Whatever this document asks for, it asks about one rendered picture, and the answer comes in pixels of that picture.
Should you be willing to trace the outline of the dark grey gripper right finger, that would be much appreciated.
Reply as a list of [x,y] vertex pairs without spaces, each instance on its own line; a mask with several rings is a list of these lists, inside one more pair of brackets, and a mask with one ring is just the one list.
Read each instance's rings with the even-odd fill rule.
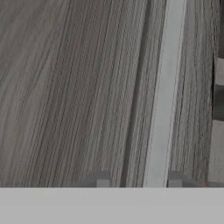
[[181,171],[169,171],[167,186],[174,187],[174,188],[179,188],[179,187],[193,188],[193,187],[203,187],[203,184],[201,182],[197,182],[197,181],[189,179]]

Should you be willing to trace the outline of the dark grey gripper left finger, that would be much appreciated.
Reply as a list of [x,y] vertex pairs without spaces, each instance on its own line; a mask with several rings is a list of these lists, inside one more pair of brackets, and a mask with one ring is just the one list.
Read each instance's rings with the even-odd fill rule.
[[77,187],[110,187],[110,172],[98,171],[88,175],[81,182],[76,184]]

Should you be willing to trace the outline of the grey wood cabinet door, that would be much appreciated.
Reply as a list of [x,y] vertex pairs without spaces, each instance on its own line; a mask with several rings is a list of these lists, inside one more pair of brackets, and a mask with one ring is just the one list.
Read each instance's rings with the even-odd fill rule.
[[[0,0],[0,186],[143,187],[167,0]],[[169,171],[206,181],[221,0],[187,0]]]

